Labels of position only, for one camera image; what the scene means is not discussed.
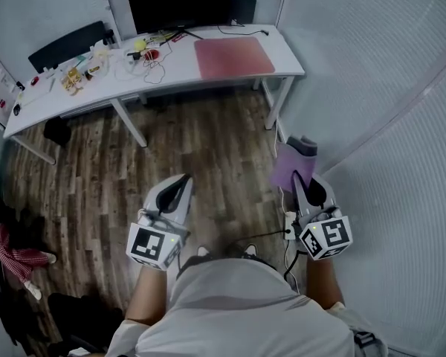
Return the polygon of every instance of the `person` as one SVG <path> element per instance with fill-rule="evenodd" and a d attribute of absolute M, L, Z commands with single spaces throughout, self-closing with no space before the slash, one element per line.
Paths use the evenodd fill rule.
<path fill-rule="evenodd" d="M 330 259 L 308 258 L 299 295 L 254 245 L 220 260 L 200 247 L 168 310 L 166 293 L 166 272 L 143 266 L 107 357 L 387 356 L 372 327 L 344 306 Z"/>

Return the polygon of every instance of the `desk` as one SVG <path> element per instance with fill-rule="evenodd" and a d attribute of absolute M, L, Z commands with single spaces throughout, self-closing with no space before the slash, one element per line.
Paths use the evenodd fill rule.
<path fill-rule="evenodd" d="M 260 74 L 260 75 L 248 75 L 242 77 L 231 77 L 227 79 L 219 79 L 216 82 L 221 81 L 233 81 L 233 80 L 246 80 L 254 78 L 257 82 L 260 78 L 264 77 L 281 77 L 283 78 L 281 91 L 279 97 L 275 100 L 271 107 L 271 111 L 266 120 L 265 127 L 270 129 L 274 125 L 274 121 L 284 103 L 285 97 L 291 87 L 294 77 L 298 75 L 304 75 L 302 66 L 293 55 L 291 49 L 286 44 L 284 38 L 279 31 L 273 25 L 247 25 L 244 28 L 240 27 L 223 27 L 225 32 L 234 33 L 251 33 L 255 30 L 267 30 L 269 36 L 263 33 L 257 33 L 254 36 L 259 40 L 265 53 L 274 65 L 274 73 Z M 218 28 L 195 28 L 192 29 L 193 33 L 198 34 L 204 39 L 219 39 L 228 38 L 232 36 L 221 33 Z M 44 154 L 41 150 L 37 149 L 33 144 L 29 144 L 24 138 L 19 138 L 14 135 L 18 132 L 27 129 L 35 124 L 41 123 L 45 120 L 55 118 L 60 115 L 65 115 L 70 112 L 84 109 L 85 107 L 93 106 L 96 103 L 108 101 L 113 105 L 116 112 L 119 114 L 129 131 L 134 136 L 135 140 L 141 147 L 146 147 L 146 139 L 140 132 L 139 128 L 132 122 L 126 107 L 123 105 L 120 98 L 139 94 L 141 100 L 146 99 L 146 93 L 149 91 L 164 90 L 170 87 L 188 86 L 195 84 L 204 84 L 208 82 L 215 82 L 215 80 L 203 80 L 198 68 L 198 60 L 194 48 L 194 42 L 197 40 L 192 36 L 185 36 L 177 42 L 170 42 L 172 53 L 165 58 L 161 63 L 165 67 L 165 77 L 159 84 L 151 84 L 145 82 L 142 77 L 132 77 L 130 74 L 126 74 L 122 60 L 123 49 L 132 49 L 134 41 L 136 39 L 130 39 L 122 44 L 122 49 L 111 50 L 109 63 L 110 68 L 108 74 L 103 78 L 93 78 L 89 81 L 85 88 L 71 97 L 58 81 L 58 75 L 55 75 L 56 80 L 51 91 L 44 97 L 41 97 L 32 103 L 23 106 L 19 115 L 15 116 L 13 113 L 10 115 L 7 127 L 4 132 L 4 138 L 13 139 L 26 147 L 28 150 L 43 158 L 50 164 L 54 164 L 55 160 L 49 155 Z M 165 56 L 169 52 L 167 45 L 163 45 L 159 51 L 161 56 Z M 159 71 L 151 71 L 147 80 L 152 81 L 152 73 L 158 73 Z"/>

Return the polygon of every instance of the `yellow object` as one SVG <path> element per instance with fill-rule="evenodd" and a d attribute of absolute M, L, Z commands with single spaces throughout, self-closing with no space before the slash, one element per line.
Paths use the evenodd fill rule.
<path fill-rule="evenodd" d="M 147 47 L 147 42 L 145 39 L 138 39 L 134 42 L 135 51 L 143 51 Z"/>

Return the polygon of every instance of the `computer monitor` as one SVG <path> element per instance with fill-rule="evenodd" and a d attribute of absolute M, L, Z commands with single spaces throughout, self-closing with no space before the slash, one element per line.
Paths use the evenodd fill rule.
<path fill-rule="evenodd" d="M 138 34 L 224 24 L 230 0 L 129 0 Z"/>

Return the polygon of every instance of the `black chair backrest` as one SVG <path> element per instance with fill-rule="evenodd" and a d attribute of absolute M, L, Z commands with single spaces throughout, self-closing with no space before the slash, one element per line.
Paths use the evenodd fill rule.
<path fill-rule="evenodd" d="M 102 21 L 87 25 L 46 45 L 44 48 L 31 54 L 28 59 L 31 65 L 38 71 L 43 68 L 51 69 L 64 61 L 89 51 L 96 42 L 104 39 L 112 42 L 112 30 L 106 30 Z"/>

